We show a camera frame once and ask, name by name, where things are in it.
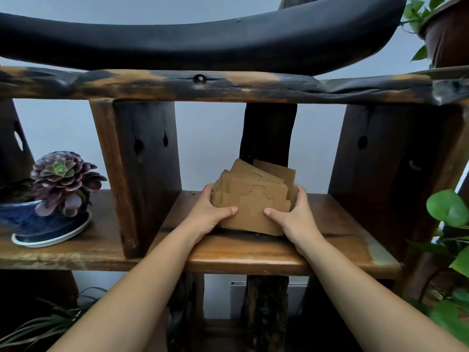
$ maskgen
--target green succulent center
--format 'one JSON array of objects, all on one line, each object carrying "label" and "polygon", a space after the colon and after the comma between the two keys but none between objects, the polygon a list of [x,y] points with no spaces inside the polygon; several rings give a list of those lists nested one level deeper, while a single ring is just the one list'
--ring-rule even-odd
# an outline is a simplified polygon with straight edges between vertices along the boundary
[{"label": "green succulent center", "polygon": [[65,165],[57,162],[52,165],[52,168],[54,168],[54,172],[56,174],[60,174],[67,171],[67,167]]}]

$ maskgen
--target shelf board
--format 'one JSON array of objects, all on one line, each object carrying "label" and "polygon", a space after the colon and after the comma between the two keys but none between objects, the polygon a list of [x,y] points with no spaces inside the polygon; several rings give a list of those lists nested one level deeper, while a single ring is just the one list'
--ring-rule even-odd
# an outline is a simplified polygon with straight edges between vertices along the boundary
[{"label": "shelf board", "polygon": [[[187,215],[200,192],[183,190],[152,247]],[[330,195],[308,194],[319,230],[357,266],[374,278],[395,278],[400,264]],[[19,247],[0,228],[0,268],[128,271],[139,260],[126,260],[120,244],[110,190],[91,197],[92,224],[83,233],[44,248]],[[285,237],[215,229],[194,248],[186,270],[220,274],[311,275],[306,260]]]},{"label": "shelf board", "polygon": [[[200,192],[183,191],[173,205],[156,246],[187,216]],[[393,279],[401,265],[328,194],[308,194],[326,239],[374,278]],[[189,255],[187,271],[215,274],[311,275],[308,262],[286,237],[216,228]]]}]

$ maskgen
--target blue ceramic pot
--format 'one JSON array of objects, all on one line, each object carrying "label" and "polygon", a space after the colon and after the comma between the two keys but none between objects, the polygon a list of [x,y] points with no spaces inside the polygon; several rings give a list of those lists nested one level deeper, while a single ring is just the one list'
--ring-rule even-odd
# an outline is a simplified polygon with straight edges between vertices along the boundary
[{"label": "blue ceramic pot", "polygon": [[88,218],[86,210],[89,200],[86,200],[74,217],[66,217],[58,210],[49,216],[39,216],[34,209],[40,202],[0,204],[0,221],[12,228],[18,241],[42,242],[57,238],[79,228]]}]

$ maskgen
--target soil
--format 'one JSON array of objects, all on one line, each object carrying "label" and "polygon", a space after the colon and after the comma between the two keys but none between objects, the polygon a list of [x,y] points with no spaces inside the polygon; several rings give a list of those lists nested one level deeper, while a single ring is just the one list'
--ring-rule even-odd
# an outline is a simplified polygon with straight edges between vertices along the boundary
[{"label": "soil", "polygon": [[33,179],[23,179],[0,188],[0,204],[20,204],[34,201]]}]

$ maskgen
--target purple succulent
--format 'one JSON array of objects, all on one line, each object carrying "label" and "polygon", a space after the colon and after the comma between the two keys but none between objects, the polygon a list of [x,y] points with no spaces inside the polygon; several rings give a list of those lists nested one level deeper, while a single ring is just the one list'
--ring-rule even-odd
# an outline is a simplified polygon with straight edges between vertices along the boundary
[{"label": "purple succulent", "polygon": [[99,191],[101,182],[107,181],[97,172],[97,166],[75,152],[53,152],[38,159],[33,165],[31,178],[39,216],[48,216],[59,207],[65,216],[73,217],[86,199],[85,191]]}]

